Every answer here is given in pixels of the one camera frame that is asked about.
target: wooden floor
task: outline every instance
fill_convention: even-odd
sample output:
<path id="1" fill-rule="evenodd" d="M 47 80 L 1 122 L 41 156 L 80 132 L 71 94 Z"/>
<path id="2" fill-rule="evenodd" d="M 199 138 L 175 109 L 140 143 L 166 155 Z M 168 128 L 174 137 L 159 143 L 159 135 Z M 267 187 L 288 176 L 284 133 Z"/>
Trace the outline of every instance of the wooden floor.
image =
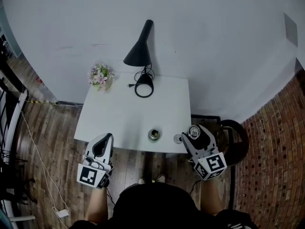
<path id="1" fill-rule="evenodd" d="M 24 57 L 8 61 L 12 70 L 28 88 L 31 97 L 46 100 L 38 90 L 40 87 L 36 81 L 36 73 Z M 30 126 L 51 177 L 59 187 L 66 201 L 70 215 L 63 218 L 67 227 L 73 222 L 84 218 L 91 195 L 91 188 L 76 182 L 77 166 L 84 154 L 86 143 L 74 140 L 74 132 L 81 113 L 81 107 L 63 107 L 45 104 L 27 103 L 24 109 L 25 118 Z M 36 220 L 23 222 L 25 228 L 64 228 L 52 211 L 52 199 L 49 195 L 43 169 L 31 142 L 27 127 L 23 120 L 18 126 L 16 138 L 17 156 L 28 160 L 25 163 L 25 178 L 34 178 L 36 183 L 31 185 L 30 191 L 38 200 L 38 204 L 28 202 L 28 205 L 19 205 L 22 215 L 33 214 Z M 190 192 L 192 185 L 199 177 L 193 172 L 187 162 L 187 155 L 178 155 L 166 159 L 165 154 L 114 149 L 112 163 L 114 172 L 110 179 L 109 191 L 114 202 L 120 193 L 131 184 L 138 181 L 141 176 L 156 179 L 159 174 L 166 175 L 166 183 L 178 186 Z M 219 180 L 220 197 L 225 207 L 228 206 L 230 192 L 230 171 Z M 55 199 L 58 210 L 64 209 L 60 196 L 48 178 L 51 193 Z M 200 183 L 192 193 L 197 207 L 200 200 Z M 112 216 L 113 204 L 108 200 L 109 216 Z"/>

